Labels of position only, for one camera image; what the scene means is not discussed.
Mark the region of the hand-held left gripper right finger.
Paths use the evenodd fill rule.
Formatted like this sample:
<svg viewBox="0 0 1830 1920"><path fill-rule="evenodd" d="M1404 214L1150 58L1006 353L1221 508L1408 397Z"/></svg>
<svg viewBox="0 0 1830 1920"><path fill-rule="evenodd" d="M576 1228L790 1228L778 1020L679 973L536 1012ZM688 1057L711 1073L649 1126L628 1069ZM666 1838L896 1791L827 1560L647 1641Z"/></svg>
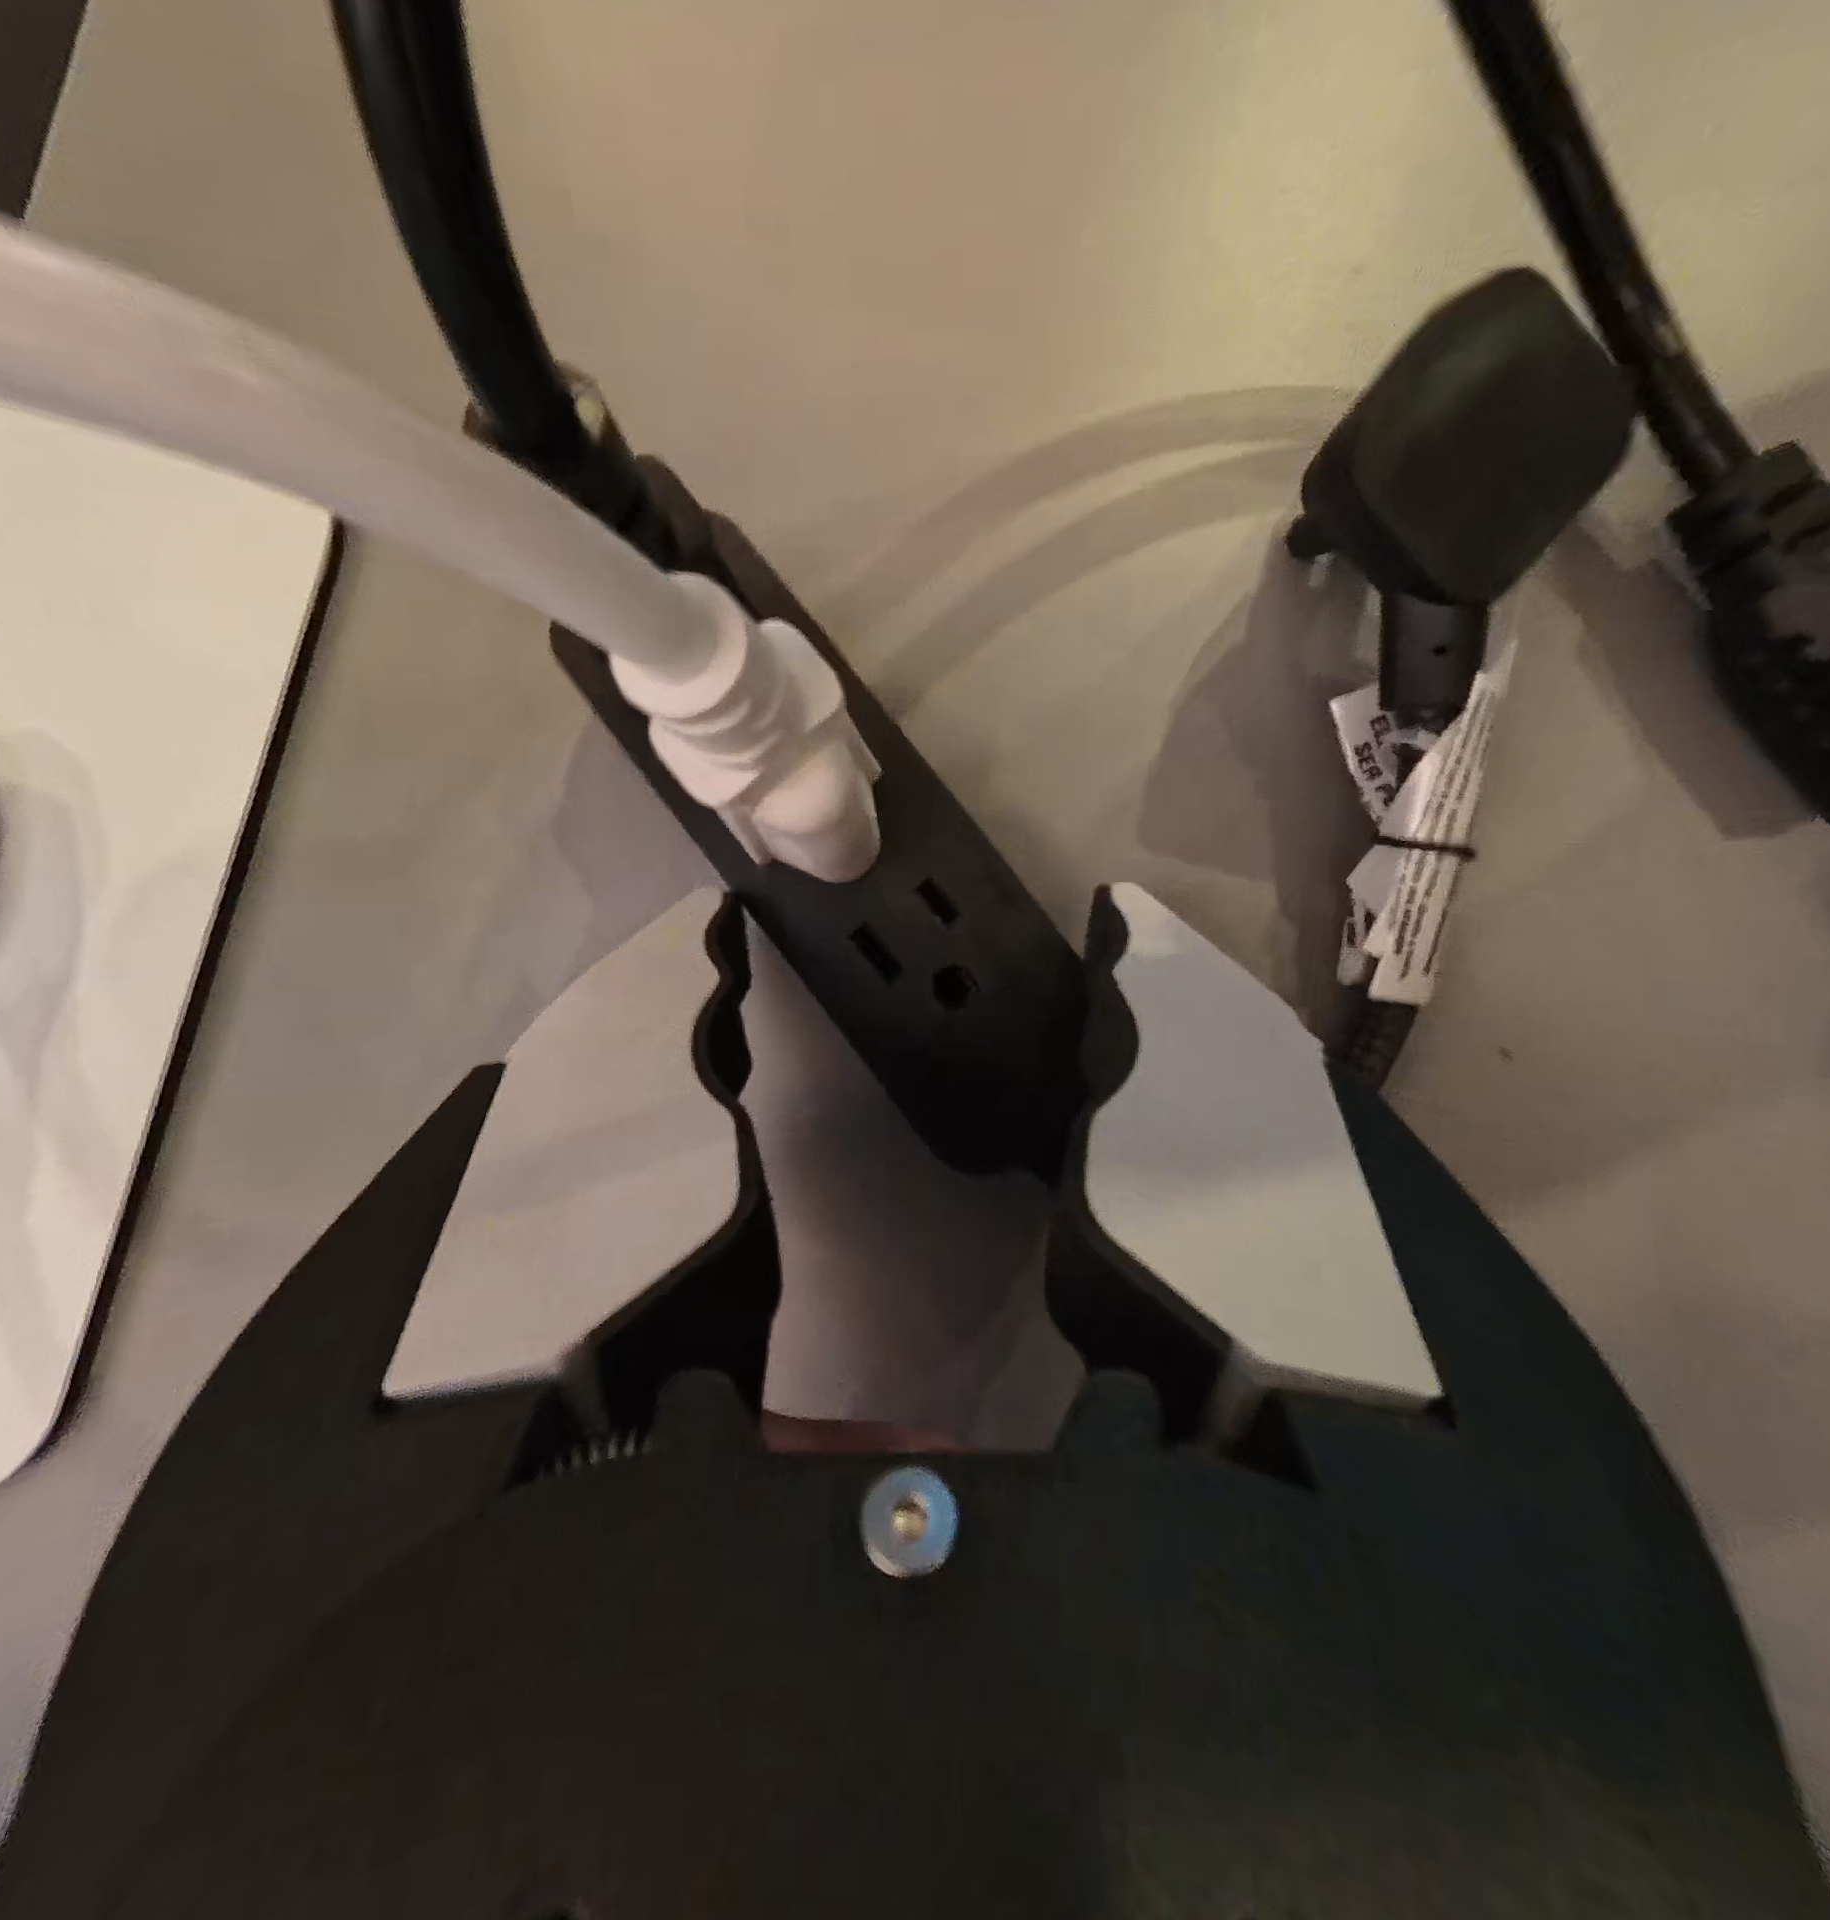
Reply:
<svg viewBox="0 0 1830 1920"><path fill-rule="evenodd" d="M1326 1057L1286 1000L1141 885L1098 890L1079 1099L1045 1303L1168 1444L1236 1448L1271 1395L1443 1402Z"/></svg>

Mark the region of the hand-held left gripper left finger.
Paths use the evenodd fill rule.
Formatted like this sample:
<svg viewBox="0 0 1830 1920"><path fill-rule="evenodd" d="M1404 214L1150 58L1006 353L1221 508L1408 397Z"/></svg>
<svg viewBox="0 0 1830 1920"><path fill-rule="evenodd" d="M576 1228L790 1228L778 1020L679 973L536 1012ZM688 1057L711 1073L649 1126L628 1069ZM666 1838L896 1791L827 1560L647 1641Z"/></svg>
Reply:
<svg viewBox="0 0 1830 1920"><path fill-rule="evenodd" d="M597 961L507 1051L383 1393L556 1385L644 1432L688 1371L759 1410L781 1239L741 1096L749 956L700 890Z"/></svg>

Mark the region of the black power strip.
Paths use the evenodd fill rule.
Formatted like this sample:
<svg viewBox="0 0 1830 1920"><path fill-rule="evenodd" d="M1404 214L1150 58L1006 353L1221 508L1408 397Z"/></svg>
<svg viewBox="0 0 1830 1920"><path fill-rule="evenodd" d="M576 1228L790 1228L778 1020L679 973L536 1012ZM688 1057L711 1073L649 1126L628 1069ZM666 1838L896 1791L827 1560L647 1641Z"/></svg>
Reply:
<svg viewBox="0 0 1830 1920"><path fill-rule="evenodd" d="M832 665L880 767L877 863L847 885L759 869L655 758L609 660L556 629L557 665L928 1149L963 1172L1052 1186L1079 1103L1076 949L759 546L663 461L638 467L673 555Z"/></svg>

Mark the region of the white power plug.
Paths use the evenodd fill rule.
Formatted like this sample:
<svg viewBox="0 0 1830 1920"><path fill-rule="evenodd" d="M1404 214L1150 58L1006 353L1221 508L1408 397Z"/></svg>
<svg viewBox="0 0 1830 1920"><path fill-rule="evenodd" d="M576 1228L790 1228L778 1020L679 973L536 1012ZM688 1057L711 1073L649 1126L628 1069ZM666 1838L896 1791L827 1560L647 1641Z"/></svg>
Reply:
<svg viewBox="0 0 1830 1920"><path fill-rule="evenodd" d="M703 665L671 675L610 660L655 758L760 865L824 883L863 877L882 847L880 765L832 663L801 630L749 616L703 575L674 572L669 585L700 623Z"/></svg>

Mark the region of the black flat strip plug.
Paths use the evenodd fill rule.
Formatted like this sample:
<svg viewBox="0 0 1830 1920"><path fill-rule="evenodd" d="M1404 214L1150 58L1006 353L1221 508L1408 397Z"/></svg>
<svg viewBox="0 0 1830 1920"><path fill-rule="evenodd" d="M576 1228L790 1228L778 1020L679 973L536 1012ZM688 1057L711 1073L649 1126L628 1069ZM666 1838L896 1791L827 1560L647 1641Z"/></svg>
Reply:
<svg viewBox="0 0 1830 1920"><path fill-rule="evenodd" d="M1379 599L1378 688L1399 728L1465 707L1489 616L1601 494L1637 425L1628 375L1537 270L1433 309L1312 456L1286 548Z"/></svg>

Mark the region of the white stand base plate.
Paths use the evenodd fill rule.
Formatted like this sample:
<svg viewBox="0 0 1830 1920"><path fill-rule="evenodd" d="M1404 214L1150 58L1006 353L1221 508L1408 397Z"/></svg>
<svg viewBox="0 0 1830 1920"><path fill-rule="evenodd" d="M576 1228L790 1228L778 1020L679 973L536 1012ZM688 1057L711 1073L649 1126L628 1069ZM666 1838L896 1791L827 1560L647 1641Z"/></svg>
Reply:
<svg viewBox="0 0 1830 1920"><path fill-rule="evenodd" d="M89 1343L334 536L0 404L0 1485Z"/></svg>

